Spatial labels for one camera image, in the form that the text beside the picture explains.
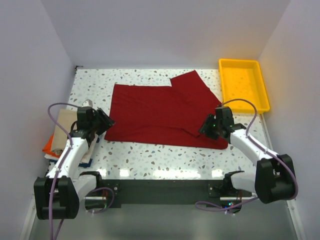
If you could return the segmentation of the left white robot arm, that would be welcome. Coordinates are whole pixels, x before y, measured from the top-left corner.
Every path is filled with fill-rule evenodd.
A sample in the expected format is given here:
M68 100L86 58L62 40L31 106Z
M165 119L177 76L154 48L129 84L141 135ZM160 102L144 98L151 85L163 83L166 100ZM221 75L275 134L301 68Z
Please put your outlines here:
M40 220L74 219L81 201L88 195L99 196L104 190L98 171L76 170L96 137L110 129L115 121L101 108L79 107L76 129L67 135L66 146L54 168L33 185L36 215Z

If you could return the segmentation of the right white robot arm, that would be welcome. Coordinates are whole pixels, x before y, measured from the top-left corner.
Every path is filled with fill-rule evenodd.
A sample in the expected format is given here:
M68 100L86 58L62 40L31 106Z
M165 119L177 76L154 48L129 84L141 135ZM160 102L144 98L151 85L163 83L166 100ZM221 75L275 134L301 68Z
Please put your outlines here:
M243 170L225 174L219 191L233 197L240 190L256 194L264 204L293 200L299 187L292 158L267 148L249 133L249 127L235 123L232 110L220 106L209 114L199 133L213 140L225 140L240 150L255 167L255 173Z

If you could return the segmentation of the dark red t shirt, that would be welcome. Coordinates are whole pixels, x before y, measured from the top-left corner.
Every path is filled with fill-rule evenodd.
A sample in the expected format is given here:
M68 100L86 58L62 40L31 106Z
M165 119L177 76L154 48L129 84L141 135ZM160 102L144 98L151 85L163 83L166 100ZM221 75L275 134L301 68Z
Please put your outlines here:
M170 79L170 86L115 84L105 134L111 142L136 142L224 150L228 142L199 133L218 98L194 70Z

